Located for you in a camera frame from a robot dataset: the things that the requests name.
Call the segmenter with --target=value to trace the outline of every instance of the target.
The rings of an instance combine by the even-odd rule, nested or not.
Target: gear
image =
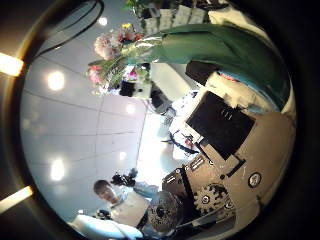
[[[231,216],[235,215],[234,204],[229,197],[226,198],[224,207],[221,208],[216,215],[216,221],[219,222],[223,219],[227,219]]]
[[[157,232],[170,232],[183,219],[182,202],[176,195],[160,191],[150,202],[148,219]]]
[[[222,208],[228,198],[227,191],[219,185],[209,185],[202,187],[200,191],[194,195],[197,210],[201,215]]]

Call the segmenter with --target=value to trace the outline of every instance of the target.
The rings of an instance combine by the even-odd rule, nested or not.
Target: black cable
[[[76,37],[78,37],[79,35],[81,35],[82,33],[84,33],[85,31],[87,31],[90,27],[92,27],[92,26],[96,23],[96,21],[100,18],[100,16],[101,16],[102,13],[103,13],[103,10],[104,10],[104,3],[103,3],[103,1],[102,1],[102,0],[95,0],[95,1],[100,4],[101,8],[100,8],[100,11],[99,11],[97,17],[96,17],[88,26],[86,26],[85,28],[83,28],[80,32],[76,33],[75,35],[73,35],[73,36],[70,37],[69,39],[67,39],[67,40],[65,40],[65,41],[63,41],[63,42],[61,42],[61,43],[59,43],[59,44],[56,44],[56,45],[54,45],[54,46],[52,46],[52,47],[50,47],[50,48],[47,48],[47,49],[41,51],[40,53],[38,53],[38,54],[30,61],[30,63],[32,63],[35,59],[37,59],[37,58],[40,57],[41,55],[43,55],[43,54],[45,54],[45,53],[47,53],[47,52],[50,52],[50,51],[52,51],[52,50],[55,50],[55,49],[58,49],[58,48],[62,47],[62,46],[65,45],[66,43],[72,41],[73,39],[75,39]]]
[[[174,134],[170,133],[170,139],[169,140],[164,140],[161,142],[167,142],[167,143],[173,143],[174,145],[176,145],[178,148],[180,148],[181,150],[190,153],[190,154],[195,154],[195,153],[199,153],[198,151],[192,150],[190,148],[187,148],[185,146],[183,146],[182,144],[176,142],[176,140],[174,139],[174,135],[179,132],[179,130],[177,130]]]
[[[70,13],[70,15],[73,14],[74,12],[78,11],[79,9],[81,9],[83,4],[81,4],[78,8],[74,9],[74,10]],[[47,38],[51,38],[52,36],[54,36],[54,35],[62,32],[62,31],[64,31],[64,30],[66,30],[66,29],[68,29],[68,28],[70,28],[70,27],[72,27],[72,26],[74,26],[75,24],[77,24],[78,22],[80,22],[83,18],[85,18],[89,13],[91,13],[92,10],[93,10],[96,6],[97,6],[97,1],[95,1],[94,4],[92,5],[92,7],[91,7],[85,14],[83,14],[79,19],[77,19],[75,22],[69,24],[68,26],[66,26],[66,27],[64,27],[64,28],[62,28],[62,29],[54,32],[54,33],[49,34]]]

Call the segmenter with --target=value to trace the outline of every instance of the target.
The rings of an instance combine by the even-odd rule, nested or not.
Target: screw
[[[208,204],[210,202],[210,197],[209,196],[203,196],[202,198],[202,203],[203,204]]]
[[[225,207],[226,207],[227,209],[233,208],[233,203],[231,202],[231,200],[229,200],[229,201],[226,203]]]
[[[260,182],[261,182],[261,174],[258,172],[253,173],[250,177],[249,177],[249,186],[252,188],[257,187]]]

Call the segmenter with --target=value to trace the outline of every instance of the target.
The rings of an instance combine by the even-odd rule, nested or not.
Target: ceiling panel
[[[51,158],[51,164],[29,164],[32,175],[41,185],[68,184],[85,179],[96,173],[95,159],[84,158],[70,161],[63,156]]]
[[[98,112],[86,107],[56,102],[24,92],[21,119],[24,131],[43,135],[94,135]]]
[[[50,74],[55,72],[63,75],[63,80],[56,79],[58,86],[56,84],[52,86],[54,84],[52,81],[55,80],[49,80]],[[55,86],[62,86],[62,89],[52,90]],[[26,78],[25,90],[59,102],[93,109],[99,109],[102,103],[102,98],[92,94],[92,84],[86,79],[84,72],[79,74],[43,57],[32,64]]]
[[[146,106],[138,98],[106,95],[103,100],[101,110],[106,113],[112,112],[129,117],[141,117],[146,112]]]
[[[129,147],[139,148],[140,132],[121,133],[112,135],[98,135],[96,142],[96,153],[98,155],[108,152],[122,151]]]
[[[136,133],[141,131],[143,125],[139,117],[104,112],[99,117],[99,134]]]
[[[78,161],[95,155],[96,136],[35,137],[26,131],[22,138],[23,142],[28,143],[25,156],[30,164],[50,164],[57,157]]]
[[[127,174],[131,168],[136,167],[136,149],[126,151],[127,155],[122,160],[120,160],[121,151],[97,156],[98,176],[111,180],[115,172]]]
[[[99,59],[95,52],[77,39],[68,42],[57,50],[44,54],[43,57],[66,66],[79,74],[86,72],[89,62]]]

